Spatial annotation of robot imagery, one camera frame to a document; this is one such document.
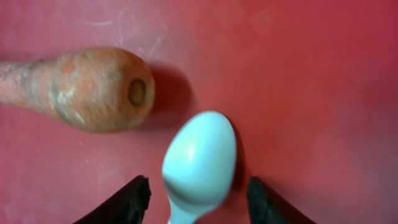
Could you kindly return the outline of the white plastic spoon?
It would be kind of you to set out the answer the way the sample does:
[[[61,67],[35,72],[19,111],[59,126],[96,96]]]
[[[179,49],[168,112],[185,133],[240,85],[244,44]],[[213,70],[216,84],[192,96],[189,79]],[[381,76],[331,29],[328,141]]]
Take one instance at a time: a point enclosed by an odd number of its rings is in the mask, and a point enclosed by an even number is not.
[[[237,144],[229,120],[217,111],[189,119],[173,138],[162,164],[170,202],[169,224],[195,223],[217,209],[234,179]]]

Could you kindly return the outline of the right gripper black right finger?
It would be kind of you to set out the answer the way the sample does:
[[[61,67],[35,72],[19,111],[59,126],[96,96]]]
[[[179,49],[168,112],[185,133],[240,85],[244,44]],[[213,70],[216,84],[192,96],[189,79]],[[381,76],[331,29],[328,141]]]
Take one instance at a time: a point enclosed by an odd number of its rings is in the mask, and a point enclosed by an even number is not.
[[[249,178],[247,202],[251,224],[315,224],[256,176]]]

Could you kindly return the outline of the orange carrot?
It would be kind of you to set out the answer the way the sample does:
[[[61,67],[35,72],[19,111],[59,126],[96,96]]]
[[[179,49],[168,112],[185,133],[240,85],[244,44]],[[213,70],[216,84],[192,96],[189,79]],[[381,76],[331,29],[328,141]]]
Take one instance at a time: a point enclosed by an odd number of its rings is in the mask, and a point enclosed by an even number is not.
[[[148,64],[116,47],[93,47],[55,58],[1,62],[1,102],[91,133],[135,128],[155,101]]]

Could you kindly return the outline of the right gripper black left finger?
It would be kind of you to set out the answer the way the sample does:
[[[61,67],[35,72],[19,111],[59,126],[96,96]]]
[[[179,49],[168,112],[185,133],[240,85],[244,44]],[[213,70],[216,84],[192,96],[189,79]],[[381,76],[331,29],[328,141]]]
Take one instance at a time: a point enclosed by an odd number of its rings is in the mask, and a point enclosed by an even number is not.
[[[73,224],[141,224],[150,196],[149,178],[138,175]]]

